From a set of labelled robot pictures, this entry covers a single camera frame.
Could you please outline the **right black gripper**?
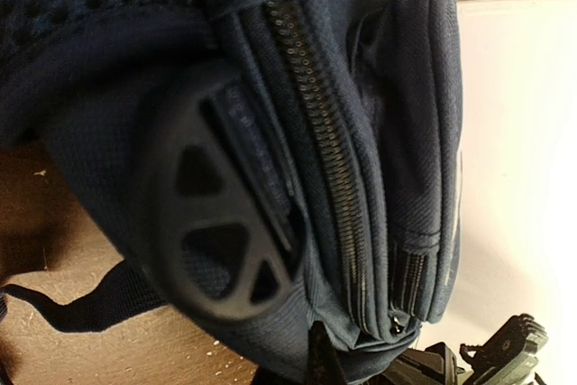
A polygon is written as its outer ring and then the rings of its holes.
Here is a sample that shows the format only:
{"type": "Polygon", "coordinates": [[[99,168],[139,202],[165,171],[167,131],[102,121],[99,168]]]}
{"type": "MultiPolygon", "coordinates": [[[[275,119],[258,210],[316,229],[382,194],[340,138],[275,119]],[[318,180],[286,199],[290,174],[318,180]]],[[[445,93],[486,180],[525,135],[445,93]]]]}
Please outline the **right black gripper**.
{"type": "Polygon", "coordinates": [[[457,365],[453,351],[443,342],[424,351],[407,349],[382,373],[383,384],[460,384],[465,369],[457,365]]]}

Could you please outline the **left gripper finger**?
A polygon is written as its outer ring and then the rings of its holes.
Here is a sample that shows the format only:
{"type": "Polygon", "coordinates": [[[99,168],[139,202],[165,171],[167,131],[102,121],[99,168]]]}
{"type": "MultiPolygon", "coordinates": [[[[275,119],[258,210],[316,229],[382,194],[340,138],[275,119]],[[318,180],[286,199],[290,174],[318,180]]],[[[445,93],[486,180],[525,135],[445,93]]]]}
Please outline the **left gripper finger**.
{"type": "Polygon", "coordinates": [[[347,384],[337,353],[320,321],[315,321],[308,332],[306,384],[347,384]]]}

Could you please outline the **navy blue backpack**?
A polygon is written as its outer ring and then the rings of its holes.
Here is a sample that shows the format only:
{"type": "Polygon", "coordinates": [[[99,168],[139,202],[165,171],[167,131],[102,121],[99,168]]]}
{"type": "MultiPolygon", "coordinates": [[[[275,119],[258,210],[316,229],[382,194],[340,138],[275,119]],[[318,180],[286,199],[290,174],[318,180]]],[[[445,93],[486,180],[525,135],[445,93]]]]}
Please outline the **navy blue backpack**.
{"type": "Polygon", "coordinates": [[[347,384],[443,316],[460,253],[456,0],[1,0],[1,143],[40,140],[122,261],[65,333],[171,305],[306,384],[347,384]]]}

